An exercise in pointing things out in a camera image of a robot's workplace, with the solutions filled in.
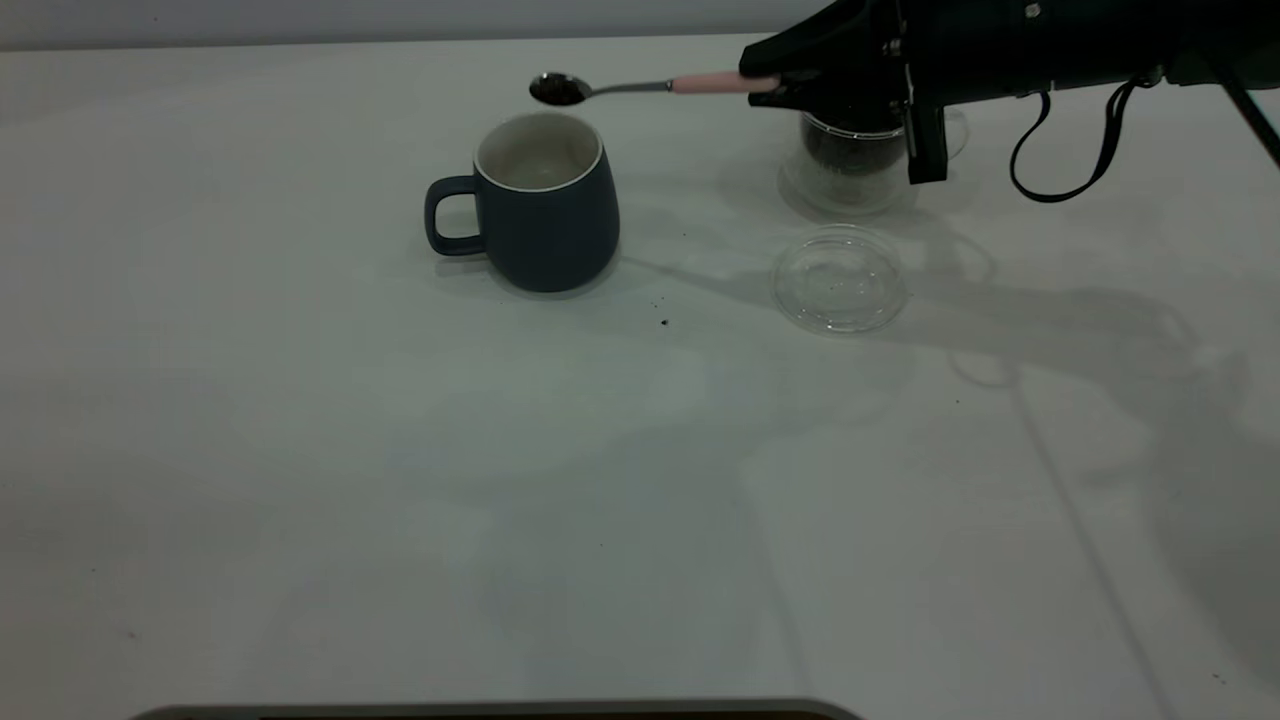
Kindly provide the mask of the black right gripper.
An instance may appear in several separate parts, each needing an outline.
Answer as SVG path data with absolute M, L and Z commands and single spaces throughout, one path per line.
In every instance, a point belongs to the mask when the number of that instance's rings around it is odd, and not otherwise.
M 746 77 L 859 70 L 900 41 L 911 184 L 947 178 L 945 108 L 1010 94 L 1021 32 L 1015 1 L 833 1 L 742 50 Z M 899 129 L 890 100 L 831 82 L 783 81 L 750 105 L 795 110 L 838 129 Z

